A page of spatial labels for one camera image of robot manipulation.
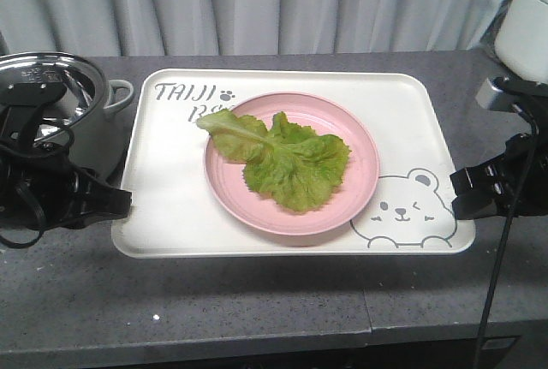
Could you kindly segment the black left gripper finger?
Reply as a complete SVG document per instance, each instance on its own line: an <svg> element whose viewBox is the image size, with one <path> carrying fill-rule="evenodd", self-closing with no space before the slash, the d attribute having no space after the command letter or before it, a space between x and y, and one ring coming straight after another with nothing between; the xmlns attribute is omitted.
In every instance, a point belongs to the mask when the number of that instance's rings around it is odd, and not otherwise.
<svg viewBox="0 0 548 369"><path fill-rule="evenodd" d="M92 182L92 223L124 219L128 216L132 194L104 182Z"/></svg>

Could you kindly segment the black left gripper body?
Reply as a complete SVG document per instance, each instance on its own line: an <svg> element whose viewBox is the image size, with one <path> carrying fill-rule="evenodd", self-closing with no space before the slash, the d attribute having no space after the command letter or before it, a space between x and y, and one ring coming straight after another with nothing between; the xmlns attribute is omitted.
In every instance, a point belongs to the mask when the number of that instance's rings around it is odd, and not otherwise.
<svg viewBox="0 0 548 369"><path fill-rule="evenodd" d="M88 170L69 161L66 146L37 144L23 151L1 145L1 226L37 232L92 223Z"/></svg>

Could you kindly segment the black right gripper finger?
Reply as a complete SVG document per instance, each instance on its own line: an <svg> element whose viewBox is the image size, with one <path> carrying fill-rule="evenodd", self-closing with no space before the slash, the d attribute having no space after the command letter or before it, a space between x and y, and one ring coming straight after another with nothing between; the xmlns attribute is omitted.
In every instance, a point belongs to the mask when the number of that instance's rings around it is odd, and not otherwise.
<svg viewBox="0 0 548 369"><path fill-rule="evenodd" d="M496 200L484 196L458 196L452 203L456 219L474 220L487 217L505 217L507 210Z"/></svg>
<svg viewBox="0 0 548 369"><path fill-rule="evenodd" d="M503 195L500 170L494 161L462 168L450 175L450 182L457 198Z"/></svg>

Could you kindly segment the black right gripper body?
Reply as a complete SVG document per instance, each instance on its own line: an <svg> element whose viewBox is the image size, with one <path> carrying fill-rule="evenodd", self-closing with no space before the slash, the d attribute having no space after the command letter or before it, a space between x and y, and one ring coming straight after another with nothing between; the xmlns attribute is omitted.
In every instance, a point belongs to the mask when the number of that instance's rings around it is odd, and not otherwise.
<svg viewBox="0 0 548 369"><path fill-rule="evenodd" d="M519 96L510 110L530 125L528 134L506 141L505 152L495 158L498 216L536 217L547 214L547 103L534 96Z"/></svg>

